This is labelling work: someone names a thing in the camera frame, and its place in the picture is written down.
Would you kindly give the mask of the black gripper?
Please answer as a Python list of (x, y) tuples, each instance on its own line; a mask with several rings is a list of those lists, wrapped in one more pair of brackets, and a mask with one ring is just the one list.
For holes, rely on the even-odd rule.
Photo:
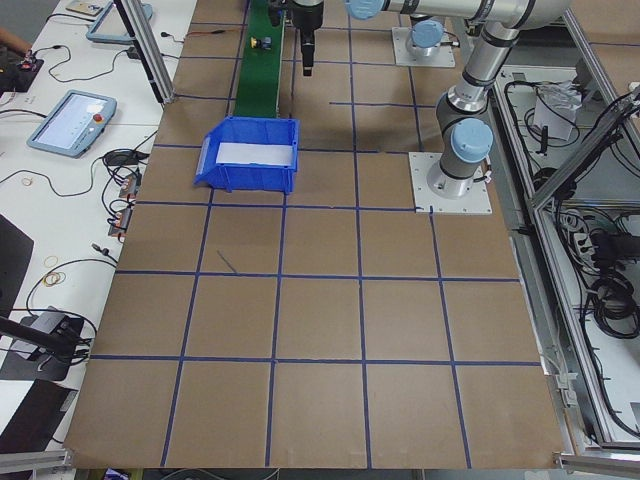
[(268, 16), (273, 27), (278, 27), (284, 18), (300, 30), (302, 73), (310, 77), (314, 67), (315, 31), (322, 26), (324, 2), (321, 0), (268, 0)]

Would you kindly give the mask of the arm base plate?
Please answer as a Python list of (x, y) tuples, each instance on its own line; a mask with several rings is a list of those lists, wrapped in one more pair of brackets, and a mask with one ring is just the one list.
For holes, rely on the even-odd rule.
[(410, 152), (409, 170), (417, 213), (490, 215), (492, 207), (480, 166), (467, 179), (448, 177), (438, 152)]
[(407, 67), (454, 68), (455, 58), (449, 36), (444, 34), (441, 42), (429, 47), (415, 42), (414, 29), (393, 27), (391, 30), (395, 64)]

